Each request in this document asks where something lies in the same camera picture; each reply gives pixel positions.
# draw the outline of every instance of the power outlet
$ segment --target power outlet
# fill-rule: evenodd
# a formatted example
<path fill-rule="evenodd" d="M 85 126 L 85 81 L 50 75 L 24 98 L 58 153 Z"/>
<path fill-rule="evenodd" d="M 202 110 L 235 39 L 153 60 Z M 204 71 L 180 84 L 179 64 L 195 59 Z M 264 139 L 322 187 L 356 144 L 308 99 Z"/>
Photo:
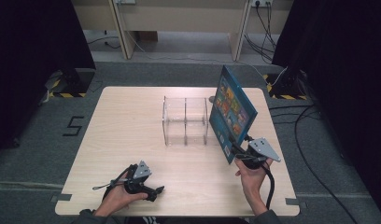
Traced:
<path fill-rule="evenodd" d="M 267 7 L 270 3 L 270 6 L 272 6 L 273 0 L 252 0 L 252 6 L 256 6 L 256 2 L 260 1 L 260 7 Z"/>

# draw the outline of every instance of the wooden table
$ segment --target wooden table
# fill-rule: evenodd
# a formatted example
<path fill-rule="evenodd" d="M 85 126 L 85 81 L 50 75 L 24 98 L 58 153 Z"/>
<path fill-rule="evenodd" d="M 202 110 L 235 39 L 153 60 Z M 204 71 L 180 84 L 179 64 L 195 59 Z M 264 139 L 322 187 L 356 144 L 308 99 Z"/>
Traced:
<path fill-rule="evenodd" d="M 117 215 L 253 216 L 240 177 L 234 175 L 237 167 L 228 164 L 216 138 L 208 140 L 207 146 L 167 147 L 164 143 L 164 96 L 208 98 L 215 91 L 216 88 L 105 88 L 63 187 L 62 194 L 70 194 L 71 199 L 58 201 L 56 213 L 76 216 L 82 209 L 96 209 L 105 189 L 92 190 L 92 187 L 109 183 L 130 164 L 143 160 L 152 171 L 146 186 L 153 189 L 165 186 L 165 189 L 154 203 L 138 201 Z M 286 199 L 294 199 L 295 193 L 263 92 L 247 88 L 244 91 L 259 112 L 249 135 L 265 137 L 282 158 L 282 162 L 274 162 L 271 167 L 275 177 L 271 208 L 279 216 L 296 216 L 299 206 L 286 204 Z M 214 136 L 211 128 L 208 134 Z M 266 177 L 261 187 L 265 201 L 269 188 Z"/>

